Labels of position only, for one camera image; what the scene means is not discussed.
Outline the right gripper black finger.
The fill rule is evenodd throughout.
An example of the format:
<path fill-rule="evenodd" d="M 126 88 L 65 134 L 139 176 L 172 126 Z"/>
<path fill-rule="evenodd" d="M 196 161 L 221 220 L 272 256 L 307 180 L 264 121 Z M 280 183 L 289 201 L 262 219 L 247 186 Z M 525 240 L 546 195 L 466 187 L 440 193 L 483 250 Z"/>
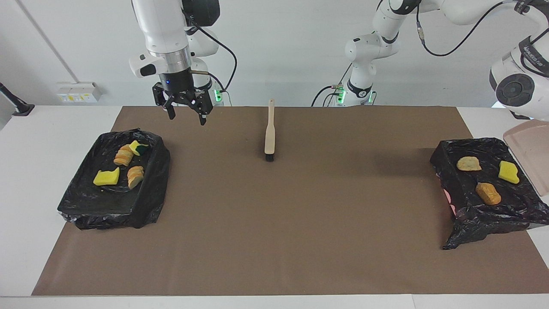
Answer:
<path fill-rule="evenodd" d="M 167 112 L 169 119 L 171 121 L 175 119 L 176 113 L 172 105 L 173 95 L 168 95 L 166 98 L 165 92 L 161 83 L 156 83 L 153 86 L 153 97 L 154 97 L 155 104 L 159 107 L 162 107 L 165 110 L 165 112 Z"/>
<path fill-rule="evenodd" d="M 198 114 L 200 125 L 204 126 L 207 116 L 213 110 L 210 94 L 207 91 L 188 92 L 188 106 Z"/>

